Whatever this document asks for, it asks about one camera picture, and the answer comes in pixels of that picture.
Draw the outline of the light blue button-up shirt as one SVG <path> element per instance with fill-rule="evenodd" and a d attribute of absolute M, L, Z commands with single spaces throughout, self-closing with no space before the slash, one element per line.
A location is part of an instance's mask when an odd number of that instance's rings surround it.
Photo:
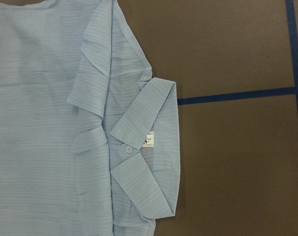
<path fill-rule="evenodd" d="M 176 83 L 117 1 L 0 3 L 0 236 L 151 236 L 179 180 Z"/>

